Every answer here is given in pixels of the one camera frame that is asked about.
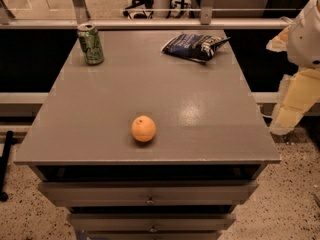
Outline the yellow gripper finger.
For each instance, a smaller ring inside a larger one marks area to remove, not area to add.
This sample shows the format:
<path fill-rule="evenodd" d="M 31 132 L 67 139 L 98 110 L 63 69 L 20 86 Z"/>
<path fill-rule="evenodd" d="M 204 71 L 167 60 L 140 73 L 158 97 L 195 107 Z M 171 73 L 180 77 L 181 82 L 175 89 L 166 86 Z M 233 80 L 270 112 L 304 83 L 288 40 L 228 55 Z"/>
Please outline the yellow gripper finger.
<path fill-rule="evenodd" d="M 273 52 L 286 52 L 289 27 L 284 28 L 278 35 L 272 38 L 266 45 L 266 49 Z"/>
<path fill-rule="evenodd" d="M 277 103 L 272 112 L 270 132 L 286 135 L 320 99 L 320 70 L 300 67 L 280 82 Z"/>

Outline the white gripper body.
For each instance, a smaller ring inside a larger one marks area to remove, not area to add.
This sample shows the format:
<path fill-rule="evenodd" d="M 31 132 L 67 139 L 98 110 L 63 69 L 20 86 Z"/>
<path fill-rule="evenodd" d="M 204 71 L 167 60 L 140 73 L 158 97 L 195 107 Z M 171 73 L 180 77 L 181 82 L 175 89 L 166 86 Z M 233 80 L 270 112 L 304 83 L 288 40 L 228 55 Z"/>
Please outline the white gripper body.
<path fill-rule="evenodd" d="M 319 0 L 309 0 L 290 26 L 288 60 L 301 67 L 320 68 Z"/>

